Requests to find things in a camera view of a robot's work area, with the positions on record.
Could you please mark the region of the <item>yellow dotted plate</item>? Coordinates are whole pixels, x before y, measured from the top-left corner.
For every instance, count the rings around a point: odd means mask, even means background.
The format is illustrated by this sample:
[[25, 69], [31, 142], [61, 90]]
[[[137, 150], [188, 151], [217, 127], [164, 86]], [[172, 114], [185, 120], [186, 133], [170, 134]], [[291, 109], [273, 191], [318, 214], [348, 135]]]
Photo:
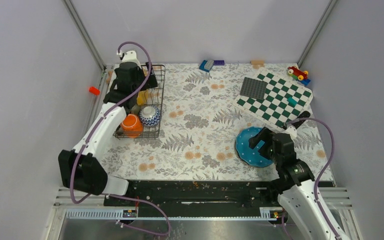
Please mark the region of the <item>yellow dotted plate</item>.
[[138, 94], [137, 94], [137, 98], [136, 98], [136, 104], [138, 106], [144, 106], [144, 105], [147, 105], [148, 104], [148, 98], [150, 97], [150, 93], [148, 90], [143, 90], [143, 91], [140, 91]]

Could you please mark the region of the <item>blue dotted plate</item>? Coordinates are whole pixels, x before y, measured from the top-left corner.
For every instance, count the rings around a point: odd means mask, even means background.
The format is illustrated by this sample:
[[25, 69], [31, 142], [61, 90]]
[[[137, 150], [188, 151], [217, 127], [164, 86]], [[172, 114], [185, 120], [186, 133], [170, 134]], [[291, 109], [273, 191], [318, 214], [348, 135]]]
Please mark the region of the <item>blue dotted plate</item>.
[[255, 148], [249, 147], [249, 139], [255, 137], [261, 130], [261, 127], [248, 127], [241, 130], [235, 139], [236, 155], [249, 166], [256, 168], [266, 168], [273, 164], [270, 159], [261, 156], [259, 153], [259, 150], [265, 144], [264, 141], [260, 141]]

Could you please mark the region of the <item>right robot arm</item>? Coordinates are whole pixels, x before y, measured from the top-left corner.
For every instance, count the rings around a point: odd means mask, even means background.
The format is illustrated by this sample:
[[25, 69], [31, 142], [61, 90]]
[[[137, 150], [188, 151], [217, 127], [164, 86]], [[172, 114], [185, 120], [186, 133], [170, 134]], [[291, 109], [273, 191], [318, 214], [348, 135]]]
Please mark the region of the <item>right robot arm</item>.
[[305, 239], [349, 239], [325, 203], [313, 172], [297, 157], [290, 134], [264, 127], [249, 138], [248, 146], [274, 163], [278, 178], [270, 182], [267, 201], [273, 206], [281, 205]]

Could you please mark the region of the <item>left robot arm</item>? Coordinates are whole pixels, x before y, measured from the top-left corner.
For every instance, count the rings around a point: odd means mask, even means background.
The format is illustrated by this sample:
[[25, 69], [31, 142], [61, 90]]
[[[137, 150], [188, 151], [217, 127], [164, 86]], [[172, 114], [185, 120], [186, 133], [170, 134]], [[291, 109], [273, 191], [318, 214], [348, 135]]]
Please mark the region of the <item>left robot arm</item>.
[[128, 187], [128, 180], [109, 175], [100, 159], [107, 142], [136, 104], [138, 93], [157, 86], [152, 63], [146, 62], [144, 66], [147, 74], [144, 74], [143, 66], [135, 62], [120, 63], [114, 70], [116, 78], [92, 126], [72, 149], [59, 153], [57, 159], [61, 180], [63, 186], [69, 189], [73, 202], [78, 202], [74, 191], [88, 196], [116, 195], [124, 206], [134, 202], [135, 192]]

